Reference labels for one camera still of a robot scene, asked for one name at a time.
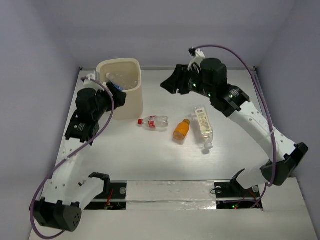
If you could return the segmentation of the blue cap blue label bottle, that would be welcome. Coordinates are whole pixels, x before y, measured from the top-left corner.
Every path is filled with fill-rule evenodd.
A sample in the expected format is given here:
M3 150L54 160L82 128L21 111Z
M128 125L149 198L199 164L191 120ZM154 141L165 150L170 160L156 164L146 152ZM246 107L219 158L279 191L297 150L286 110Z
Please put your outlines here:
M118 84L116 84L116 83L112 83L114 86L115 86L115 88L117 88L119 91L124 91L125 89L123 88L123 87L121 87L121 86L119 86Z

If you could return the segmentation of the clear unlabelled plastic bottle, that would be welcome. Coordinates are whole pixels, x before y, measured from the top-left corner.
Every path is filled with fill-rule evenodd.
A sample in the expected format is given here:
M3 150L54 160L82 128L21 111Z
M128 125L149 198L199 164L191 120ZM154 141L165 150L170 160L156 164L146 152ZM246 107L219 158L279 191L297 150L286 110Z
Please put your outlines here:
M138 81L133 77L127 76L125 74L116 74L116 73L106 73L105 77L108 81L115 83L126 90L131 90L137 87Z

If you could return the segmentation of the red label clear bottle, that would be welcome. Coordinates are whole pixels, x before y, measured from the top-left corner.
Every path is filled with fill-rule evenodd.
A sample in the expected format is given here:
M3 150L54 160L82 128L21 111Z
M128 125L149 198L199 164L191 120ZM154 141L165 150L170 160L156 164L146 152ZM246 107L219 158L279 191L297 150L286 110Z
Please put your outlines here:
M139 126L144 126L149 129L157 129L157 128L167 128L169 125L167 116L156 116L151 115L144 119L140 118L138 120Z

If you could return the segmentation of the orange plastic bottle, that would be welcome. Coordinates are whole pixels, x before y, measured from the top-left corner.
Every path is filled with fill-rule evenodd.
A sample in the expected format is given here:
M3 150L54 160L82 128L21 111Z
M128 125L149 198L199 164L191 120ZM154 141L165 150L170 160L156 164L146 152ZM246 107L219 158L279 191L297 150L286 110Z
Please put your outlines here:
M190 123L189 119L184 119L179 123L173 132L173 139L176 141L183 141L190 130Z

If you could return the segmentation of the white label clear bottle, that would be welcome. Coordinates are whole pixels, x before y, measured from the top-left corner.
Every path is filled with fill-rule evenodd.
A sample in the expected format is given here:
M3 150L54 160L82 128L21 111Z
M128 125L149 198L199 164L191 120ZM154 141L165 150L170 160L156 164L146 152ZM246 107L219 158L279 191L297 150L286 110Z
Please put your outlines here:
M209 115L204 105L198 105L188 116L191 128L195 136L196 144L201 148L203 154L208 154L213 148L213 129Z

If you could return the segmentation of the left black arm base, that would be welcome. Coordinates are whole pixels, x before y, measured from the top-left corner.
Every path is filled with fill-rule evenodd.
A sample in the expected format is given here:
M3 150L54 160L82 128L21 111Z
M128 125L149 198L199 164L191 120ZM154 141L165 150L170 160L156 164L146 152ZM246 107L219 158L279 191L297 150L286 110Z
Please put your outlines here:
M109 175L99 172L92 173L89 178L100 179L103 182L103 190L85 210L126 210L126 181L111 181Z

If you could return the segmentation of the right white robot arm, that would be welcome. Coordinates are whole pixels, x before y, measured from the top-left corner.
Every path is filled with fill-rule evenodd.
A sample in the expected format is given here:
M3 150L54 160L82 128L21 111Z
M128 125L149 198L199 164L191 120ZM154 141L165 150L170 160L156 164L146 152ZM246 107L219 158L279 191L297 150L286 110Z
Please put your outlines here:
M210 104L240 126L263 149L268 160L240 170L230 183L235 196L265 183L281 186L300 164L309 148L295 143L270 125L238 86L228 83L227 67L219 59L205 58L191 68L178 64L160 85L171 94L195 92L209 98Z

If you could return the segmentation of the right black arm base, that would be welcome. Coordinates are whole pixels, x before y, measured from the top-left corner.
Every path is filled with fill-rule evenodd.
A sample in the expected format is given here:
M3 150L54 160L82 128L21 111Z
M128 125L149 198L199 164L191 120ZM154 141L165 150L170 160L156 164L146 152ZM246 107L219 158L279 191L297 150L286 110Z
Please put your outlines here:
M216 197L218 210L250 209L260 198L260 190L257 185L244 189L237 181L237 177L244 169L240 170L230 181L218 181L210 193Z

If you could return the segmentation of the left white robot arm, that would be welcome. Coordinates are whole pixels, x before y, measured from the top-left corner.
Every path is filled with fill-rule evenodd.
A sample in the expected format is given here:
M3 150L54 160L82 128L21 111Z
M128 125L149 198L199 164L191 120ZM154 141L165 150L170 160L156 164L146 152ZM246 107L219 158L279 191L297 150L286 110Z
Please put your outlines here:
M87 151L110 123L99 126L102 116L111 115L126 102L126 93L112 82L100 83L86 79L75 99L73 112L64 135L62 155L54 169L36 190L29 207L32 229L36 225L73 232L82 218L83 210L97 196L110 194L110 176L100 172L82 173Z

